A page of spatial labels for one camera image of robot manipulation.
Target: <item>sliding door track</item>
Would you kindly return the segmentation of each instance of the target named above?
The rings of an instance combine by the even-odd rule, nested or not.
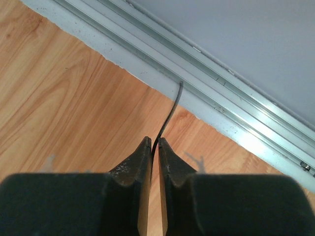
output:
[[[303,170],[299,173],[315,191],[315,132],[309,127],[123,0],[53,1],[171,80],[184,81],[186,90],[246,130],[248,137],[255,136]],[[251,141],[233,139],[240,145]]]

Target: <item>wood grain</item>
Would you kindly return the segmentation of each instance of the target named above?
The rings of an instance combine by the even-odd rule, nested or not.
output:
[[[17,0],[0,1],[0,180],[37,172],[106,172],[154,138],[172,101]],[[279,172],[179,107],[164,136],[204,156],[210,173]],[[148,235],[161,235],[155,158]],[[305,190],[315,206],[315,195]]]

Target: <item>metal jaw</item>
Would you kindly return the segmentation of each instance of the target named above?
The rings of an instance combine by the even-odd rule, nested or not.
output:
[[[291,178],[199,174],[165,138],[158,148],[163,235],[315,235],[312,209]]]
[[[147,234],[151,139],[109,173],[15,174],[0,185],[0,235]]]

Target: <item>black cable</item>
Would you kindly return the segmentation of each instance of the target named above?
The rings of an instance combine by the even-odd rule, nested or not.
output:
[[[162,136],[163,131],[165,130],[165,128],[166,128],[166,126],[167,126],[169,120],[172,118],[172,116],[173,116],[173,114],[174,114],[174,112],[175,112],[175,109],[176,109],[176,107],[177,107],[177,105],[178,105],[179,99],[181,98],[181,95],[182,95],[182,92],[183,92],[183,87],[184,87],[184,86],[183,86],[183,81],[180,81],[180,82],[179,82],[178,94],[177,94],[176,100],[175,100],[175,102],[174,102],[174,105],[173,105],[173,107],[172,107],[172,109],[171,109],[171,112],[168,114],[168,117],[167,117],[166,120],[164,121],[164,124],[162,125],[162,128],[161,128],[161,130],[159,131],[159,133],[158,133],[158,135],[157,135],[157,138],[156,138],[155,141],[154,141],[153,148],[152,148],[152,152],[151,152],[152,158],[154,158],[154,154],[155,154],[155,152],[156,152],[157,145],[158,145],[158,140],[159,140],[159,138]]]

